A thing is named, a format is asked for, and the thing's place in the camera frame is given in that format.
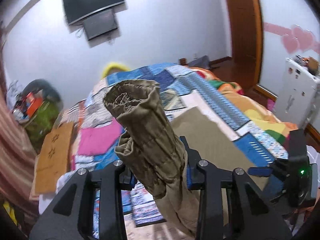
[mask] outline wooden floor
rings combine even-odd
[[[222,81],[237,82],[247,97],[267,107],[268,98],[253,89],[254,86],[254,62],[235,63],[232,60],[212,65],[211,71]],[[318,143],[309,133],[305,134],[306,145],[310,145],[320,152]]]

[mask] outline pink heart decoration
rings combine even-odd
[[[312,49],[316,38],[311,31],[304,31],[300,26],[294,25],[292,28],[292,34],[298,39],[299,48],[302,50],[302,52]]]
[[[283,35],[281,37],[281,42],[289,54],[292,54],[299,49],[298,39],[293,37],[292,34]]]

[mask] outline striped curtain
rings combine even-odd
[[[37,202],[30,201],[29,195],[36,152],[25,130],[14,120],[5,102],[2,47],[0,50],[0,194],[21,208],[26,217],[35,218],[38,215]]]

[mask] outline white cloth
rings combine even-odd
[[[307,145],[307,152],[310,164],[316,163],[318,166],[318,187],[320,187],[320,153],[318,153],[316,149],[309,145]]]
[[[46,193],[39,195],[39,214],[45,211],[45,209],[49,206],[53,198],[58,194],[58,192],[63,188],[63,186],[68,182],[68,180],[72,177],[75,171],[67,172],[66,174],[62,175],[56,185],[56,192],[54,193]]]

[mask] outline bed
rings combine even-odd
[[[212,72],[196,67],[185,67],[175,63],[161,63],[144,66],[129,72],[113,73],[98,82],[86,100],[66,110],[63,122],[73,121],[77,130],[101,128],[112,122],[112,116],[103,105],[102,99],[114,84],[127,79],[155,80],[160,84],[160,98],[168,120],[173,120],[186,110],[198,107],[202,114],[217,123],[220,130],[256,166],[266,166],[275,157],[288,158],[286,145],[294,124],[280,122],[270,111],[243,95],[237,83],[221,81]],[[96,170],[117,159],[113,149],[103,155],[79,155],[81,133],[77,134],[70,150],[70,169],[81,167]],[[153,205],[152,216],[141,210],[137,200],[146,197],[142,185],[133,192],[122,192],[123,210],[127,236],[129,239],[186,239],[188,236],[177,231],[169,223],[163,222]],[[93,236],[99,238],[99,191],[96,192],[93,218]]]

